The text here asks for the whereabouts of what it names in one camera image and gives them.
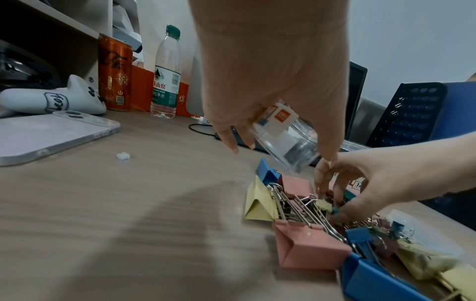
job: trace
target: green bottle cap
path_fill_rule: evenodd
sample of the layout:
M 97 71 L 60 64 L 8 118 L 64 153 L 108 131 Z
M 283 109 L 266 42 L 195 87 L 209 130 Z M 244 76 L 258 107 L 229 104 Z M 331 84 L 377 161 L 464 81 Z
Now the green bottle cap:
M 176 40 L 180 39 L 180 30 L 173 25 L 167 25 L 165 33 Z

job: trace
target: wooden desk surface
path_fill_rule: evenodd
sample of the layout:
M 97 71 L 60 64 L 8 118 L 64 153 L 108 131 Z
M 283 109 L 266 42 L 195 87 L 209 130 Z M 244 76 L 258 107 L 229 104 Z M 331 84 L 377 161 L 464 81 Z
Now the wooden desk surface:
M 0 168 L 1 300 L 344 299 L 334 272 L 280 270 L 270 225 L 242 218 L 268 155 L 235 156 L 186 118 L 107 118 L 122 132 Z M 470 229 L 419 203 L 395 208 L 476 256 Z

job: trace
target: orange can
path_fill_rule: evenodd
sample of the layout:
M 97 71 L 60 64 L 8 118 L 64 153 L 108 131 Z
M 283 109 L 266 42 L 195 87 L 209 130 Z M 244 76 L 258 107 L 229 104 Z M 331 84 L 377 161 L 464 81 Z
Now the orange can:
M 130 110 L 132 47 L 99 35 L 99 96 L 110 110 Z

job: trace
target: black cable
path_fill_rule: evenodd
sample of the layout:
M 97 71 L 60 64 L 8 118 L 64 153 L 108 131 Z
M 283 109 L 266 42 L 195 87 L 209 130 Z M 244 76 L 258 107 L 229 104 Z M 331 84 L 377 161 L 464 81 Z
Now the black cable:
M 192 131 L 196 132 L 196 133 L 199 133 L 199 134 L 202 134 L 202 135 L 207 135 L 207 136 L 212 136 L 212 137 L 215 137 L 214 134 L 209 134 L 209 133 L 204 133 L 204 132 L 200 132 L 194 128 L 192 128 L 192 126 L 194 125 L 199 125 L 199 126 L 211 126 L 210 124 L 199 124 L 199 123 L 192 123 L 188 126 L 189 129 L 191 129 Z

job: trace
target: white smartphone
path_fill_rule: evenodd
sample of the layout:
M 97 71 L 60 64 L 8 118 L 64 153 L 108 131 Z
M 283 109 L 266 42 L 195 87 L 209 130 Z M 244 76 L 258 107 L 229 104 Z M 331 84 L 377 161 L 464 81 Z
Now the white smartphone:
M 76 111 L 0 119 L 0 166 L 37 160 L 119 131 L 119 122 Z

